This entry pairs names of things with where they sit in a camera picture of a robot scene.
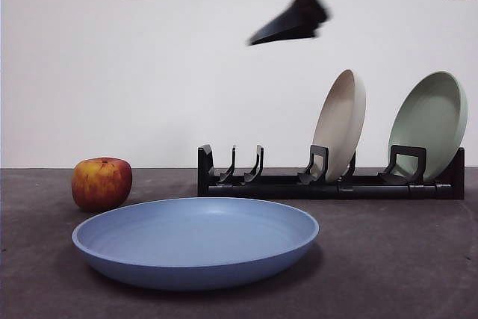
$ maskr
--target apple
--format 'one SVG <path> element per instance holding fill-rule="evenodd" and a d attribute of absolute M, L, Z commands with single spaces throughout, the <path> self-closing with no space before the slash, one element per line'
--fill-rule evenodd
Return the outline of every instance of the apple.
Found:
<path fill-rule="evenodd" d="M 73 199 L 84 211 L 108 211 L 126 201 L 132 182 L 131 166 L 124 160 L 109 157 L 83 160 L 73 170 Z"/>

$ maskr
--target dish rack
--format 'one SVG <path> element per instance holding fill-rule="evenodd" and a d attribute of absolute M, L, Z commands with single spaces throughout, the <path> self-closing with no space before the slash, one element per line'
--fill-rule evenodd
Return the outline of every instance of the dish rack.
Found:
<path fill-rule="evenodd" d="M 423 147 L 393 145 L 388 166 L 376 175 L 356 175 L 356 155 L 347 172 L 336 182 L 325 181 L 329 166 L 329 149 L 311 145 L 307 167 L 302 172 L 266 175 L 264 148 L 257 146 L 254 167 L 244 174 L 235 174 L 235 152 L 232 164 L 223 173 L 214 169 L 209 145 L 198 148 L 198 196 L 232 196 L 256 199 L 464 199 L 465 150 L 460 147 L 448 167 L 432 182 L 424 182 L 426 149 Z M 410 176 L 394 171 L 398 155 L 417 159 L 417 169 Z M 321 170 L 311 172 L 314 160 L 320 157 Z"/>

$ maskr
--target concrete floor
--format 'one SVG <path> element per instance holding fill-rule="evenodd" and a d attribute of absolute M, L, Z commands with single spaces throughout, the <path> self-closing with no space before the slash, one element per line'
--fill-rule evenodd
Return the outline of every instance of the concrete floor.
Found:
<path fill-rule="evenodd" d="M 281 200 L 320 222 L 308 254 L 251 285 L 133 288 L 90 269 L 71 242 L 92 214 L 71 170 L 1 172 L 1 318 L 478 318 L 478 168 L 466 199 Z M 125 205 L 195 196 L 195 170 L 134 170 Z"/>

